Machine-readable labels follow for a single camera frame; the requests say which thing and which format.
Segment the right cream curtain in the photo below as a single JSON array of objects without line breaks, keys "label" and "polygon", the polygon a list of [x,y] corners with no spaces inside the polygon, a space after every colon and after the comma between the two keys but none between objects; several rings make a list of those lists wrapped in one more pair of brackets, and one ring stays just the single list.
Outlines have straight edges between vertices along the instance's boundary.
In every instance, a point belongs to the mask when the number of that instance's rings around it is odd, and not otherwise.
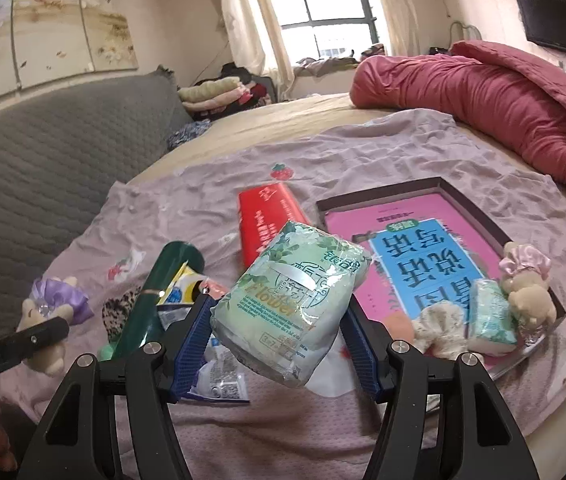
[{"label": "right cream curtain", "polygon": [[380,0],[393,55],[420,54],[417,14],[413,0]]}]

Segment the folded blankets pile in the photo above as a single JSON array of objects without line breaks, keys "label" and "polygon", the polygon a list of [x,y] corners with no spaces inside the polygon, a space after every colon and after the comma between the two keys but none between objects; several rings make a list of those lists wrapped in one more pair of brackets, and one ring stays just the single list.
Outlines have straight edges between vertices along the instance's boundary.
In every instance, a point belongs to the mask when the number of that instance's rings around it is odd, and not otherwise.
[{"label": "folded blankets pile", "polygon": [[244,84],[240,77],[207,80],[193,87],[179,88],[178,96],[190,114],[223,112],[233,104],[246,105],[252,100],[271,102],[266,87],[255,81]]}]

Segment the yellow sachet packet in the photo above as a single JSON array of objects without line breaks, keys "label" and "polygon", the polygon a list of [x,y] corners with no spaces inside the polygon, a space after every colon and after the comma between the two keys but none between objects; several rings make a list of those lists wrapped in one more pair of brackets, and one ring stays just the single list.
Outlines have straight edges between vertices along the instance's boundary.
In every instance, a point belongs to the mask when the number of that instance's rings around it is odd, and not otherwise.
[{"label": "yellow sachet packet", "polygon": [[204,274],[183,263],[160,294],[157,306],[192,306],[200,295],[200,285],[206,279]]}]

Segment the blossom wall painting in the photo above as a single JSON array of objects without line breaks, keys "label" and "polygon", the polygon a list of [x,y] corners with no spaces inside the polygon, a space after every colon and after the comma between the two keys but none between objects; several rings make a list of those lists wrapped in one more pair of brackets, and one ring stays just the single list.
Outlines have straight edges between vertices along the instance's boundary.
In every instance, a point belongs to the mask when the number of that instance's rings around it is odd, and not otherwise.
[{"label": "blossom wall painting", "polygon": [[0,97],[137,68],[119,0],[0,0]]}]

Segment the red tissue box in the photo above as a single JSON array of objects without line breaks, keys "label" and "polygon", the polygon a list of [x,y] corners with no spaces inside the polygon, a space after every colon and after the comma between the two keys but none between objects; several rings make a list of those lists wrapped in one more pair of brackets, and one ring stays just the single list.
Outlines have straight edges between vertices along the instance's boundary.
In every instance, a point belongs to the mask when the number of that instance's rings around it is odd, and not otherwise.
[{"label": "red tissue box", "polygon": [[250,267],[289,220],[310,223],[285,183],[248,188],[238,194],[238,224],[245,268]]}]

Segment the cream lace scrunchie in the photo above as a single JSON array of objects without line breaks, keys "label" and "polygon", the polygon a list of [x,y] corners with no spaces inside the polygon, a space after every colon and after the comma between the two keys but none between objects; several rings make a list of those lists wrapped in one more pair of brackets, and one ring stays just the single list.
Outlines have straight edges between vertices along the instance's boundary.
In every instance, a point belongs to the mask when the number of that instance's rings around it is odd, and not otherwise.
[{"label": "cream lace scrunchie", "polygon": [[463,309],[450,301],[425,308],[412,326],[413,346],[424,354],[455,361],[468,350]]}]

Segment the green flower tissue pack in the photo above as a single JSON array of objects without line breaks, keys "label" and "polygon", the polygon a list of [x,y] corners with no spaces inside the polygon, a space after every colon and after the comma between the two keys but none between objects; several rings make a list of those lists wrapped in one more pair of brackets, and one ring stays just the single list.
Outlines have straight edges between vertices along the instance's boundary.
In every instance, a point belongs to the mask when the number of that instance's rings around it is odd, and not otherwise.
[{"label": "green flower tissue pack", "polygon": [[289,221],[211,308],[212,333],[253,372],[304,386],[336,339],[372,255]]}]

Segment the plush bunny pink bow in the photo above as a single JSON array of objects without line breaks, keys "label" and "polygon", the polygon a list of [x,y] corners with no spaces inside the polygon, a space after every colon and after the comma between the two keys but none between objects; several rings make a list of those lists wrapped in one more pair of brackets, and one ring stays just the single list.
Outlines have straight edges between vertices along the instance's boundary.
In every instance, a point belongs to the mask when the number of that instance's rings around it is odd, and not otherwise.
[{"label": "plush bunny pink bow", "polygon": [[537,247],[512,240],[503,247],[499,262],[500,286],[510,310],[524,334],[535,334],[556,321],[550,295],[552,260]]}]

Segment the clothes on window sill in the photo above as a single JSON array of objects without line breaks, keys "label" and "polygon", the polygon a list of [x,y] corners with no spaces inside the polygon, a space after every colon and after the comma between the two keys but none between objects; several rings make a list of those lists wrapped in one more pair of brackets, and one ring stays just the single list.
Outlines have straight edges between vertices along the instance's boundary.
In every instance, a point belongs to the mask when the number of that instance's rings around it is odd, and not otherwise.
[{"label": "clothes on window sill", "polygon": [[385,55],[386,49],[383,44],[373,44],[364,50],[358,58],[353,55],[349,56],[332,56],[331,58],[303,58],[292,69],[296,77],[312,76],[321,78],[328,74],[343,72],[344,70],[355,70],[360,63],[367,58],[375,55]]}]

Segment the beige makeup sponge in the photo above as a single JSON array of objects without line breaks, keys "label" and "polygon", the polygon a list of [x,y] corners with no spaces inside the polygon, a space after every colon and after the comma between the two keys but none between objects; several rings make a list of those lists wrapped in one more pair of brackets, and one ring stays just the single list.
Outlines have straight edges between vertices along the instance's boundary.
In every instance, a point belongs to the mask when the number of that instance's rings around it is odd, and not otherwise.
[{"label": "beige makeup sponge", "polygon": [[404,312],[392,312],[383,320],[383,324],[394,340],[404,340],[409,344],[414,342],[412,321]]}]

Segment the window with dark frame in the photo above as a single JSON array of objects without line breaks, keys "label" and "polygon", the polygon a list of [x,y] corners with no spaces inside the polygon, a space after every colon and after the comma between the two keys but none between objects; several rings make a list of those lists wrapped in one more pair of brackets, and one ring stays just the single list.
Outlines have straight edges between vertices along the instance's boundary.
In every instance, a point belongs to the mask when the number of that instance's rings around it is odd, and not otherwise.
[{"label": "window with dark frame", "polygon": [[379,40],[370,0],[271,0],[290,62],[357,58]]}]

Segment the wall mounted black television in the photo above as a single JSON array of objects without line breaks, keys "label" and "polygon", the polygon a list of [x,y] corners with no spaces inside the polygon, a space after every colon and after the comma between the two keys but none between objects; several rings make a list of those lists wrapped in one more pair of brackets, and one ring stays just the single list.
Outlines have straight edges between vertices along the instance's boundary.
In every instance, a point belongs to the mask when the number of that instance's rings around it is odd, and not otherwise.
[{"label": "wall mounted black television", "polygon": [[566,1],[516,0],[526,39],[566,53]]}]

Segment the left cream curtain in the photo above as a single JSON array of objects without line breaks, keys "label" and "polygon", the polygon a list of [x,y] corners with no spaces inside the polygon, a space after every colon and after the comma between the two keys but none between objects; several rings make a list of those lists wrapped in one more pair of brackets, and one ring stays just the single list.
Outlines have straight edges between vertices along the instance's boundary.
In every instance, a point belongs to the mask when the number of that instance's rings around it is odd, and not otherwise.
[{"label": "left cream curtain", "polygon": [[221,0],[233,61],[273,80],[280,100],[289,98],[295,75],[271,0]]}]

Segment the dark floral cloth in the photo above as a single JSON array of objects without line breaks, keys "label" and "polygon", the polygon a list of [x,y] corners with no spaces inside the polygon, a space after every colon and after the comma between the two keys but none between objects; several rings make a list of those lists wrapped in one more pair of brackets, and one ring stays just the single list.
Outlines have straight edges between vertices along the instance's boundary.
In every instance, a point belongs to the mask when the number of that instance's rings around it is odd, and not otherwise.
[{"label": "dark floral cloth", "polygon": [[195,140],[206,133],[211,127],[209,119],[200,120],[199,122],[189,122],[184,126],[176,129],[168,135],[167,148],[171,152],[179,146]]}]

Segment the grey quilted headboard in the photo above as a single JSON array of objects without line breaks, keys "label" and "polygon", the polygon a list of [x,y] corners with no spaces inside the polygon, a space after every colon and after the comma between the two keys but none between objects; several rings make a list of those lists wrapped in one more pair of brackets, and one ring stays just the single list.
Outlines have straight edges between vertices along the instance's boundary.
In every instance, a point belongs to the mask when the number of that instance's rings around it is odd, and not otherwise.
[{"label": "grey quilted headboard", "polygon": [[167,151],[190,121],[158,67],[42,94],[0,110],[0,338],[32,282],[91,224],[112,185]]}]

